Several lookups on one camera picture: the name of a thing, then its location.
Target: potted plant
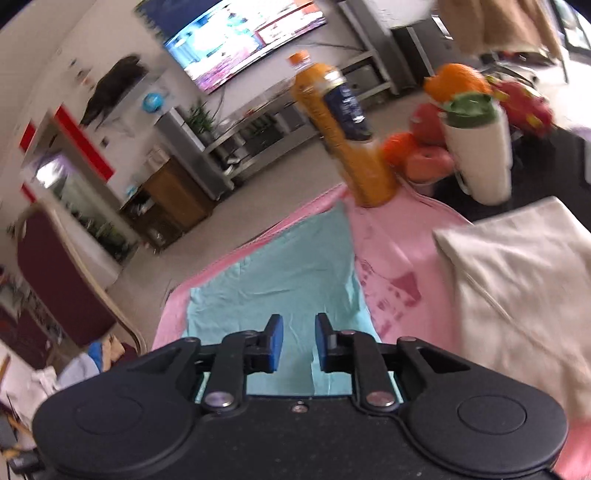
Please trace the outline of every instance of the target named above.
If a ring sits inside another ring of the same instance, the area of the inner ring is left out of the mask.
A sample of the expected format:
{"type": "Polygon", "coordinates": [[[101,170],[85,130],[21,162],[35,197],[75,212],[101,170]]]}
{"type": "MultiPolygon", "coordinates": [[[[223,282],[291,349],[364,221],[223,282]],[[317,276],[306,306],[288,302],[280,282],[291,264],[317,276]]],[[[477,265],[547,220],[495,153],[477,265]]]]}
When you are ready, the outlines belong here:
{"type": "Polygon", "coordinates": [[[187,125],[203,143],[209,145],[213,142],[213,118],[206,105],[203,100],[197,100],[189,110],[187,125]]]}

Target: blue globe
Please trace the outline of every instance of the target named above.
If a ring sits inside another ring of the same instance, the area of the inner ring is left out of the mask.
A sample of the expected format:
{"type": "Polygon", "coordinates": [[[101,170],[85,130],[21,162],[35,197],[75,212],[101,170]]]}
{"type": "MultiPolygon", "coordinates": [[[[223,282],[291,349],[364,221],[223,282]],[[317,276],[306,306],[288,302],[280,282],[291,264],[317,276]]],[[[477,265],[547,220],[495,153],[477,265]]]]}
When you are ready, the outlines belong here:
{"type": "Polygon", "coordinates": [[[145,96],[142,108],[145,112],[156,113],[164,105],[164,97],[159,93],[149,93],[145,96]]]}

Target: metal screw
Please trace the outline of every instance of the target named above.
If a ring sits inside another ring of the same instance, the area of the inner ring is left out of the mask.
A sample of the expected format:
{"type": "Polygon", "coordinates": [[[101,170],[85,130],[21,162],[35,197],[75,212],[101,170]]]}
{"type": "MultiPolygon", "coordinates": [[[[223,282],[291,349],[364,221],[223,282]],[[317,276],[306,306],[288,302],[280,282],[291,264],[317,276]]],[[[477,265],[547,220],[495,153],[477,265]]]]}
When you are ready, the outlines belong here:
{"type": "Polygon", "coordinates": [[[307,407],[307,405],[304,402],[299,401],[297,404],[295,404],[291,408],[291,411],[293,413],[306,413],[306,412],[308,412],[308,407],[307,407]]]}
{"type": "Polygon", "coordinates": [[[234,396],[228,392],[211,392],[205,396],[205,403],[214,408],[225,408],[232,405],[234,396]]]}
{"type": "Polygon", "coordinates": [[[394,395],[388,392],[371,392],[365,400],[373,407],[391,407],[396,403],[394,395]]]}

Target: television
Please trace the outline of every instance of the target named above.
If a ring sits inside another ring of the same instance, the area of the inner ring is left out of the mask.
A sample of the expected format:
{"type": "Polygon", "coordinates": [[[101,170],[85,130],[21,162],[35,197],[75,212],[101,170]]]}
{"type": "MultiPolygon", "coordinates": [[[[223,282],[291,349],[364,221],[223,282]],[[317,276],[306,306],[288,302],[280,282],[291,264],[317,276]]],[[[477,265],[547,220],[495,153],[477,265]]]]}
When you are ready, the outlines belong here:
{"type": "Polygon", "coordinates": [[[144,0],[136,11],[205,93],[326,23],[309,0],[144,0]]]}

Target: green lid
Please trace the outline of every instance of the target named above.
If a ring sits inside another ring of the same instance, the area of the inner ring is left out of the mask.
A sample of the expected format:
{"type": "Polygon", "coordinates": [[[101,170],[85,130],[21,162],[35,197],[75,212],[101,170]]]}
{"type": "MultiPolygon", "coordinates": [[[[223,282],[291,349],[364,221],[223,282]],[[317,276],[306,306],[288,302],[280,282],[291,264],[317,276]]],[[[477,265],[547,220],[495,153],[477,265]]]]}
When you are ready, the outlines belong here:
{"type": "Polygon", "coordinates": [[[498,102],[486,93],[466,92],[443,105],[446,123],[455,128],[474,128],[493,123],[499,116],[498,102]]]}

